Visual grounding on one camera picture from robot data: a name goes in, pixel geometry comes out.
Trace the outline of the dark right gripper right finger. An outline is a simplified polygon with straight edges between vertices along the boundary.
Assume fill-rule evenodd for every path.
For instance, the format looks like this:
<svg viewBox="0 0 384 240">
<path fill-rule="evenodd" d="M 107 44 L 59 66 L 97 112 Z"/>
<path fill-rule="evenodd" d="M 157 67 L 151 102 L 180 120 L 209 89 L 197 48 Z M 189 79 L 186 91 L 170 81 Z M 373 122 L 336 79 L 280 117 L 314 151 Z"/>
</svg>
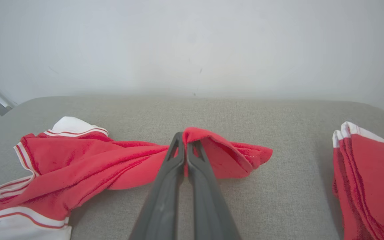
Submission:
<svg viewBox="0 0 384 240">
<path fill-rule="evenodd" d="M 188 179 L 193 186 L 195 240 L 241 240 L 200 140 L 187 144 Z"/>
</svg>

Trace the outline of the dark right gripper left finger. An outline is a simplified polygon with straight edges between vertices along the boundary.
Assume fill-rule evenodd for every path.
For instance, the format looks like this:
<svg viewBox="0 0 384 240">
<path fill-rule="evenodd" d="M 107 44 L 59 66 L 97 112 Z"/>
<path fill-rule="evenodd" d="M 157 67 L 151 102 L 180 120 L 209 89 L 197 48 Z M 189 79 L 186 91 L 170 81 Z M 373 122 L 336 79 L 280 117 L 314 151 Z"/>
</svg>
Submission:
<svg viewBox="0 0 384 240">
<path fill-rule="evenodd" d="M 172 139 L 160 170 L 129 236 L 130 240 L 175 240 L 179 189 L 184 179 L 183 132 Z"/>
</svg>

